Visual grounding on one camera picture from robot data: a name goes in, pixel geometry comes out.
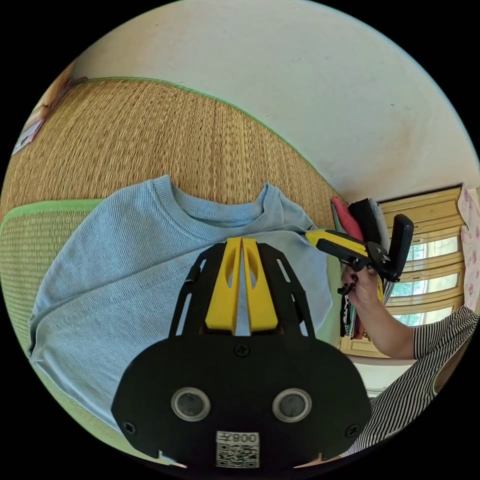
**t-shirt sleeve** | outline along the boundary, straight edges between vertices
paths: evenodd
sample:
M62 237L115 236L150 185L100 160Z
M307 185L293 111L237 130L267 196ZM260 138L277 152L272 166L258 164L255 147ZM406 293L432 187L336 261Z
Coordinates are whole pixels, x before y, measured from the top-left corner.
M462 306L443 320L412 327L414 358L419 360L425 357L466 330L471 330L468 332L471 334L477 322L477 315L469 308Z

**hand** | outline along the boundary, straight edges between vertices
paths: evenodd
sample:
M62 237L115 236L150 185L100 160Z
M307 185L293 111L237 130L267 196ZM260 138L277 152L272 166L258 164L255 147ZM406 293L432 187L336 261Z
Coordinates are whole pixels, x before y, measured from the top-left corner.
M327 462L332 462L333 460L338 460L340 458L340 455L334 456L333 458L330 458L330 460L323 460L322 459L322 454L318 455L318 458L315 460L309 462L309 463L304 463L303 465L297 465L294 466L294 469L301 469L303 467L312 467L313 465L320 465L320 464L326 464Z
M380 303L378 297L378 274L371 267L365 267L355 272L347 266L341 276L343 285L350 285L352 290L348 294L350 303L359 312L371 312Z

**woven mat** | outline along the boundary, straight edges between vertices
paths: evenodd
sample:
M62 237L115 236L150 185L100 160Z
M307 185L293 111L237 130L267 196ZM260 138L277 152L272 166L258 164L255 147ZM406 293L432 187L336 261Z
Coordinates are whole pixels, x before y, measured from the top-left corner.
M255 200L268 181L315 224L334 226L337 193L276 134L213 98L133 79L71 89L35 141L11 158L0 221L20 205L105 198L167 173L184 192L225 204Z

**person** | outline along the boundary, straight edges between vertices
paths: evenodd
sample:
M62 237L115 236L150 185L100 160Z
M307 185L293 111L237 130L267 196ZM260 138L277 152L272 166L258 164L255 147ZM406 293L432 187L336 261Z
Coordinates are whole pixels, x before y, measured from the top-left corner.
M349 450L326 460L320 454L299 467L355 454L406 427L428 407L455 370L478 324L479 316L462 306L436 323L408 327L380 302L377 281L373 269L355 273L347 266L342 274L343 284L352 288L348 299L375 347L392 359L416 362L371 400L370 421Z

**screw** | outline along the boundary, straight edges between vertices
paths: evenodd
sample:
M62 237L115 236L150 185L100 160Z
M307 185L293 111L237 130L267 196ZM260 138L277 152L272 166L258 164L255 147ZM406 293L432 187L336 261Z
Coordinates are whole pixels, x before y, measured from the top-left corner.
M245 345L245 343L239 343L238 345L235 346L233 349L235 352L235 355L237 357L247 357L248 354L250 353L250 347L248 345Z
M359 426L354 423L353 425L350 425L346 430L345 430L345 436L348 438L348 439L351 439L352 437L354 437L359 431Z
M137 433L135 425L129 421L123 422L123 429L130 435L135 435Z

